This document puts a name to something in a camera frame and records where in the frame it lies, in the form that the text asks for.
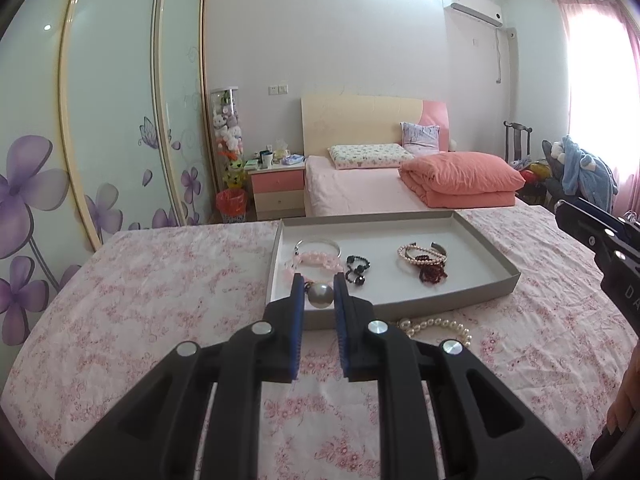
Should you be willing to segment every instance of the sliding wardrobe door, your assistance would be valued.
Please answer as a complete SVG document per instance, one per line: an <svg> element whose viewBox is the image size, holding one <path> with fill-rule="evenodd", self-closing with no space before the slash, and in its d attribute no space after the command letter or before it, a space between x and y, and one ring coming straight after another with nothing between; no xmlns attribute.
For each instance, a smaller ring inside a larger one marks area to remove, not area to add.
<svg viewBox="0 0 640 480"><path fill-rule="evenodd" d="M0 297L9 298L0 301L0 391L19 345L92 254L58 117L68 1L25 0L0 40Z"/></svg>
<svg viewBox="0 0 640 480"><path fill-rule="evenodd" d="M75 0L61 112L82 218L98 248L119 230L176 225L153 100L155 0Z"/></svg>
<svg viewBox="0 0 640 480"><path fill-rule="evenodd" d="M207 223L213 199L200 78L201 3L164 0L158 30L164 128L188 225Z"/></svg>

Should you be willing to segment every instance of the floral pillow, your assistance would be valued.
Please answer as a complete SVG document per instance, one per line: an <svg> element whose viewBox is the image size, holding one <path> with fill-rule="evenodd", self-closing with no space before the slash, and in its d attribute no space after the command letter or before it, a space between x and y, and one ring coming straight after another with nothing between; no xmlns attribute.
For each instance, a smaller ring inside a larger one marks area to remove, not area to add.
<svg viewBox="0 0 640 480"><path fill-rule="evenodd" d="M352 144L329 148L337 170L399 168L414 156L399 144Z"/></svg>
<svg viewBox="0 0 640 480"><path fill-rule="evenodd" d="M420 126L419 124L400 123L402 126L402 147L415 156L440 153L440 127Z"/></svg>

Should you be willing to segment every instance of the wooden headboard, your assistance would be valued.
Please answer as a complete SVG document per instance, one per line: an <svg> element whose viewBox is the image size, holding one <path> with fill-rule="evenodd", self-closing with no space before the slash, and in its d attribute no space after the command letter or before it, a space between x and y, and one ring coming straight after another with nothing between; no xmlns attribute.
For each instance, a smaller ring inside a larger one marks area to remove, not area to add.
<svg viewBox="0 0 640 480"><path fill-rule="evenodd" d="M401 122L438 124L440 149L448 149L449 117L444 103L363 95L302 97L305 156L327 156L327 149L334 144L401 143Z"/></svg>

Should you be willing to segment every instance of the cardboard tray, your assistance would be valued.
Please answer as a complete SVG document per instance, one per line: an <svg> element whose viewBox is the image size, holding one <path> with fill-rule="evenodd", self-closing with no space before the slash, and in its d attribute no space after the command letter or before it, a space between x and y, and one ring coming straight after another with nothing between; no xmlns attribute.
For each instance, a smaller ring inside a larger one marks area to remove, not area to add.
<svg viewBox="0 0 640 480"><path fill-rule="evenodd" d="M344 263L350 254L371 263L363 286L349 285L350 294L370 301L379 319L397 321L423 317L482 303L513 292L520 271L484 235L453 210L384 213L280 221L271 257L267 303L290 294L291 280L285 264L296 243L304 238L328 238L342 250ZM418 267L398 257L398 247L432 242L447 250L448 277L435 285L422 283ZM301 252L334 254L327 244L308 243ZM299 272L312 280L332 283L325 269L301 266ZM305 329L334 326L334 306L317 309L305 299Z"/></svg>

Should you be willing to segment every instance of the white wall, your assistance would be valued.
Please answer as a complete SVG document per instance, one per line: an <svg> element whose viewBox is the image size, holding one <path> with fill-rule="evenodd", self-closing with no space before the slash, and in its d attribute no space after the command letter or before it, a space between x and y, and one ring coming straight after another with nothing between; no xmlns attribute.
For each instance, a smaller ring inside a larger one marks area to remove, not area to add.
<svg viewBox="0 0 640 480"><path fill-rule="evenodd" d="M310 92L445 100L460 149L493 151L486 139L506 118L494 31L446 19L442 0L207 0L206 27L209 87L239 86L247 153L279 138L300 152L300 96ZM458 62L469 51L466 72ZM269 96L273 84L289 94ZM489 102L489 90L502 97Z"/></svg>
<svg viewBox="0 0 640 480"><path fill-rule="evenodd" d="M566 40L558 6L551 0L504 0L511 40L511 120L533 128L532 155L543 139L559 140L569 129Z"/></svg>

